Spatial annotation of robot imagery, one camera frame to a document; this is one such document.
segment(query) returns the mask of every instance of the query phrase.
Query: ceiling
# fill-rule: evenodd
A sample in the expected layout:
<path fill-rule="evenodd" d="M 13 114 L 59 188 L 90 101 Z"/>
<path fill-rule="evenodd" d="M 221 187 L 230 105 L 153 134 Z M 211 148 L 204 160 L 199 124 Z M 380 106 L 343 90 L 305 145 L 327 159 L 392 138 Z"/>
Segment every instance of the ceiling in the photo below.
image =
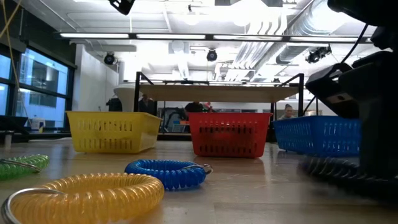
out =
<path fill-rule="evenodd" d="M 296 0 L 295 7 L 285 8 L 287 22 L 297 15 L 310 0 Z M 208 33 L 208 34 L 246 34 L 256 24 L 252 21 L 246 26 L 241 26 L 242 18 L 251 17 L 253 10 L 237 6 L 239 1 L 232 6 L 215 6 L 215 0 L 175 0 L 175 1 L 144 1 L 137 0 L 128 16 L 124 16 L 113 9 L 108 0 L 29 0 L 23 1 L 25 9 L 42 19 L 61 32 L 156 32 L 156 33 Z M 264 14 L 260 9 L 261 19 Z M 335 30 L 331 35 L 358 36 L 364 24 L 354 19 L 347 19 L 345 24 Z M 368 28 L 366 35 L 371 35 L 375 27 Z M 102 57 L 108 51 L 106 46 L 135 45 L 136 52 L 117 52 L 122 60 L 137 60 L 142 64 L 145 74 L 172 74 L 178 71 L 180 57 L 170 54 L 171 41 L 150 40 L 92 40 L 84 42 L 88 49 L 93 46 L 93 55 Z M 189 70 L 215 71 L 217 63 L 233 61 L 241 49 L 241 42 L 188 42 L 190 46 L 204 46 L 217 51 L 216 62 L 207 62 L 206 52 L 197 51 L 184 57 Z M 326 56 L 316 64 L 308 64 L 304 59 L 308 52 L 295 57 L 289 65 L 276 65 L 280 67 L 285 77 L 303 72 L 306 74 L 319 70 L 327 65 L 341 61 L 352 45 L 331 44 L 332 55 Z M 353 52 L 348 62 L 367 56 L 378 51 L 373 45 L 359 45 Z M 270 72 L 267 78 L 272 78 L 279 72 Z"/>

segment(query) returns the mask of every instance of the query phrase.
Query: white wall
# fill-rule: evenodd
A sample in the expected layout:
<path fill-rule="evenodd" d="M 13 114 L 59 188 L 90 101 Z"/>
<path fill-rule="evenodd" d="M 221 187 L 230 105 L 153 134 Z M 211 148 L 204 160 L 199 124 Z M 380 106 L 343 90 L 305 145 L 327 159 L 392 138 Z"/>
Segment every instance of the white wall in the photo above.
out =
<path fill-rule="evenodd" d="M 166 107 L 179 107 L 183 108 L 189 102 L 179 102 L 179 101 L 166 101 Z M 293 106 L 294 109 L 297 110 L 299 108 L 298 101 L 279 101 L 277 103 L 277 109 L 282 110 L 285 108 L 285 104 L 290 104 Z M 308 105 L 309 101 L 304 101 L 304 108 Z M 215 103 L 211 102 L 211 105 L 214 109 L 245 109 L 245 110 L 257 110 L 258 113 L 262 113 L 264 109 L 270 109 L 270 103 Z M 164 102 L 158 101 L 157 103 L 158 108 L 163 108 Z M 315 102 L 311 104 L 308 108 L 309 110 L 315 110 Z M 322 110 L 323 115 L 336 115 L 331 109 L 325 106 L 322 102 L 318 103 L 318 109 Z"/>
<path fill-rule="evenodd" d="M 107 111 L 106 102 L 114 95 L 119 75 L 90 55 L 85 46 L 76 46 L 75 82 L 73 84 L 72 110 Z"/>

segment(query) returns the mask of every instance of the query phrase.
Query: window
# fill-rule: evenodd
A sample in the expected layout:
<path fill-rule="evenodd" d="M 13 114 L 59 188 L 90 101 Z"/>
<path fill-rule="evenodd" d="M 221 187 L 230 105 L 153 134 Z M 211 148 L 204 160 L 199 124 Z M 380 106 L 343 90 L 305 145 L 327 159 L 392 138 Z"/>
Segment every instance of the window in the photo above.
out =
<path fill-rule="evenodd" d="M 56 93 L 67 93 L 68 68 L 33 50 L 21 57 L 19 81 Z"/>
<path fill-rule="evenodd" d="M 0 55 L 0 78 L 10 78 L 11 59 Z"/>
<path fill-rule="evenodd" d="M 8 86 L 0 84 L 0 115 L 6 115 Z"/>
<path fill-rule="evenodd" d="M 16 116 L 26 117 L 22 102 L 25 105 L 29 119 L 44 119 L 46 128 L 63 127 L 65 117 L 64 98 L 21 88 L 18 93 Z"/>

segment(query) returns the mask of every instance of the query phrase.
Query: black cable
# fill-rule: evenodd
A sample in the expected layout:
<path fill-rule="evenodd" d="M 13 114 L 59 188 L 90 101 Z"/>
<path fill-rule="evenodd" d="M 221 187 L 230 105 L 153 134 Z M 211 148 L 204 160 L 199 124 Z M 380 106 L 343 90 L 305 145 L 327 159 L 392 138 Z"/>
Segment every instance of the black cable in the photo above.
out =
<path fill-rule="evenodd" d="M 364 35 L 365 32 L 366 32 L 366 29 L 368 29 L 368 26 L 369 26 L 369 24 L 365 24 L 365 26 L 363 27 L 363 30 L 362 30 L 361 34 L 359 35 L 358 39 L 356 40 L 355 44 L 353 45 L 353 48 L 351 48 L 351 50 L 348 52 L 348 54 L 346 55 L 346 57 L 345 57 L 340 63 L 344 63 L 344 62 L 349 58 L 349 56 L 351 56 L 351 54 L 354 52 L 356 46 L 358 46 L 358 44 L 360 43 L 360 41 L 361 41 L 363 35 Z"/>
<path fill-rule="evenodd" d="M 355 44 L 353 45 L 353 47 L 351 48 L 351 50 L 349 50 L 348 54 L 346 55 L 346 57 L 340 62 L 340 63 L 344 63 L 346 62 L 346 60 L 349 58 L 349 56 L 351 56 L 351 54 L 354 52 L 355 48 L 358 46 L 358 44 L 360 43 L 360 41 L 362 40 L 363 35 L 365 34 L 366 30 L 368 29 L 369 24 L 365 24 L 365 26 L 363 27 L 362 32 L 360 33 L 360 35 L 358 36 L 358 39 L 356 40 Z M 303 114 L 305 114 L 305 112 L 307 112 L 308 107 L 311 105 L 311 103 L 314 101 L 315 96 L 312 98 L 312 100 L 310 101 L 310 103 L 307 105 L 306 109 L 304 110 Z"/>

